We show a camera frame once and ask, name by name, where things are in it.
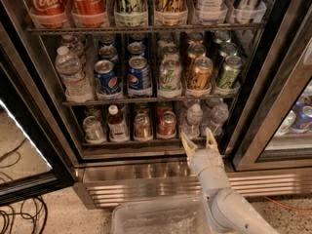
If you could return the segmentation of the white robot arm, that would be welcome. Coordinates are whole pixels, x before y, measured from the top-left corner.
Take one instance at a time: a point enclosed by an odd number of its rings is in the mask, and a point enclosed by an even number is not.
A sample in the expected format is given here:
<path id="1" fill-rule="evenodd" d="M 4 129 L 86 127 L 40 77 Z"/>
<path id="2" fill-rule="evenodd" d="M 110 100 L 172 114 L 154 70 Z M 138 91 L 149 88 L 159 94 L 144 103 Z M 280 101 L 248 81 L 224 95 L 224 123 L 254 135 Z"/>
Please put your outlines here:
<path id="1" fill-rule="evenodd" d="M 230 183 L 212 131 L 206 128 L 206 147 L 199 148 L 185 133 L 181 141 L 202 189 L 209 225 L 218 233 L 279 234 Z"/>

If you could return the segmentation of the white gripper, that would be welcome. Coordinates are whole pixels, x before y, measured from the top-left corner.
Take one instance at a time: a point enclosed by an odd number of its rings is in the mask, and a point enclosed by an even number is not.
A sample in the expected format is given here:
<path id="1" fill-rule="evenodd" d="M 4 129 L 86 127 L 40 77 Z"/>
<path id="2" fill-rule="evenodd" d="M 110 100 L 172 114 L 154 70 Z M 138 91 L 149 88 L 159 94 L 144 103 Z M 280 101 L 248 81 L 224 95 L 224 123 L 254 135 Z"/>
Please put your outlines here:
<path id="1" fill-rule="evenodd" d="M 181 141 L 196 176 L 208 169 L 224 169 L 217 142 L 210 128 L 206 128 L 206 147 L 208 149 L 198 150 L 197 145 L 185 133 L 181 134 Z"/>

